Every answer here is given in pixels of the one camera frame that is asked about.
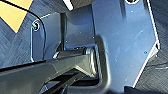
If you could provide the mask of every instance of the screw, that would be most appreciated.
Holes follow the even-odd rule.
[[[37,31],[39,29],[40,25],[38,22],[33,22],[32,27],[33,27],[34,31]]]

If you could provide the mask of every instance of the yellow object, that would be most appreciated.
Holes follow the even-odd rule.
[[[16,5],[23,8],[29,9],[33,0],[8,0]],[[25,16],[25,11],[20,10],[16,7],[8,5],[0,1],[0,17],[12,28],[12,30],[17,33]]]

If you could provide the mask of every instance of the cable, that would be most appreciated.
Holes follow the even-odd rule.
[[[32,14],[33,16],[35,16],[35,17],[37,17],[37,18],[39,19],[39,21],[41,22],[41,24],[42,24],[42,26],[43,26],[43,29],[44,29],[44,48],[43,48],[43,57],[42,57],[42,60],[44,60],[44,56],[45,56],[45,43],[46,43],[46,31],[45,31],[44,23],[43,23],[43,21],[41,20],[41,18],[40,18],[39,16],[37,16],[35,13],[31,12],[30,10],[27,10],[27,9],[25,9],[25,8],[23,8],[23,7],[20,7],[20,6],[16,5],[16,4],[13,4],[12,2],[9,2],[9,1],[7,1],[7,0],[0,0],[0,1],[2,1],[2,2],[8,4],[8,5],[11,5],[11,6],[13,6],[13,7],[16,7],[16,8],[18,8],[18,9],[21,9],[21,10],[23,10],[23,11],[26,11],[26,12]]]

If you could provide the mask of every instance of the gray plastic panel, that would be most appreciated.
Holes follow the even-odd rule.
[[[52,59],[57,47],[61,43],[60,14],[53,13],[42,17],[45,26],[46,36],[40,23],[38,31],[32,30],[32,58],[35,62],[44,59]]]
[[[91,5],[66,13],[65,48],[94,45],[94,28]]]
[[[143,1],[139,0],[135,5],[124,0],[93,3],[95,31],[104,42],[107,61],[104,64],[108,65],[108,78],[111,79],[109,89],[117,92],[123,92],[124,86],[134,87],[157,41],[149,10],[145,9]]]

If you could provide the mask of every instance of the hole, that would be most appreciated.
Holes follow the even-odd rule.
[[[136,4],[139,0],[125,0],[128,4]]]
[[[147,53],[148,53],[147,51],[144,52],[144,54],[147,54]]]

